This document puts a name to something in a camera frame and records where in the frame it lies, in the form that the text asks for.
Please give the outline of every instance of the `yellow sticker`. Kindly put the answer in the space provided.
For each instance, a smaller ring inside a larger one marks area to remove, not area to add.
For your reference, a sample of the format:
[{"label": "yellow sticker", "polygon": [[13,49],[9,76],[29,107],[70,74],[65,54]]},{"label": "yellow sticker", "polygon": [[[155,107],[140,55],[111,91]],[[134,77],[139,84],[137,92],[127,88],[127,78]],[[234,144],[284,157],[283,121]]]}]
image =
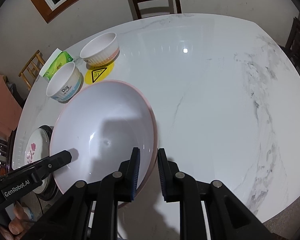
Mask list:
[{"label": "yellow sticker", "polygon": [[88,69],[84,77],[84,82],[87,83],[88,85],[91,85],[95,82],[103,80],[107,75],[110,74],[113,67],[114,67],[114,62],[102,67],[91,67],[90,69]]}]

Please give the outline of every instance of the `table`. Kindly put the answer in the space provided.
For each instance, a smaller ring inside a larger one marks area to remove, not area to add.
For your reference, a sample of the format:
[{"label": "table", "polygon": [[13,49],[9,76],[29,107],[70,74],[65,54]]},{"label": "table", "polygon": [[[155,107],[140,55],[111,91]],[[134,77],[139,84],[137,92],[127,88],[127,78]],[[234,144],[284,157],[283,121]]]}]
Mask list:
[{"label": "table", "polygon": [[[106,32],[116,32],[120,46],[106,79],[131,83],[146,96],[159,147],[181,171],[221,180],[261,222],[300,196],[300,76],[257,24],[210,14],[128,22],[67,49],[83,75],[81,49]],[[53,126],[64,107],[45,95],[46,87],[39,77],[29,94],[14,156],[36,128]],[[15,159],[13,168],[22,162]],[[118,213],[126,239],[179,237],[179,206],[164,202],[157,167]]]}]

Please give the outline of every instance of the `floor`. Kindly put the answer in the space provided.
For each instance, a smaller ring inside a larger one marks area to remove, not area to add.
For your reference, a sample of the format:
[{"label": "floor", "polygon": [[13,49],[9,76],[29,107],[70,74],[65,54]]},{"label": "floor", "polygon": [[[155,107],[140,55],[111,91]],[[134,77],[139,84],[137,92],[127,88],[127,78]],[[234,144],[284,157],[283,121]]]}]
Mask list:
[{"label": "floor", "polygon": [[[40,200],[43,212],[45,212],[51,205],[53,205],[61,196],[61,192],[58,192],[57,196],[51,201],[46,202]],[[30,207],[36,220],[41,217],[41,208],[38,199],[33,192],[30,192],[29,194],[21,198],[21,203]],[[264,225],[269,229],[270,232],[276,233],[287,239],[291,239],[300,227],[300,197],[297,198],[282,212],[266,221]]]}]

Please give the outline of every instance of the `bowl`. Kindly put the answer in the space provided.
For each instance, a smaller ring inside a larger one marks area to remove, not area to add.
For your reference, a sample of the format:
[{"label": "bowl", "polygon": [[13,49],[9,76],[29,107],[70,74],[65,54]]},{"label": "bowl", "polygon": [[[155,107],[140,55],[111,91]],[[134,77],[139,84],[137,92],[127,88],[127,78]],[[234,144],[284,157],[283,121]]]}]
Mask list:
[{"label": "bowl", "polygon": [[92,67],[111,62],[119,53],[117,34],[104,33],[88,42],[80,52],[80,57]]},{"label": "bowl", "polygon": [[65,102],[78,92],[82,75],[74,62],[64,64],[51,78],[47,86],[47,96]]},{"label": "bowl", "polygon": [[151,106],[132,85],[100,81],[76,94],[65,106],[53,129],[50,155],[68,150],[72,161],[54,172],[60,191],[76,181],[102,180],[140,149],[137,193],[156,160],[158,137]]}]

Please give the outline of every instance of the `pink cloth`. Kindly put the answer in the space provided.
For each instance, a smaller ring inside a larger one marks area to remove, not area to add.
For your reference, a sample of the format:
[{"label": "pink cloth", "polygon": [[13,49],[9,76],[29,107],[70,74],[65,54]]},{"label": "pink cloth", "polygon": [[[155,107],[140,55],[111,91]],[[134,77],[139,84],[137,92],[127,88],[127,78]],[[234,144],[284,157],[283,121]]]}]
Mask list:
[{"label": "pink cloth", "polygon": [[12,96],[0,75],[0,136],[8,140],[18,126],[22,108]]}]

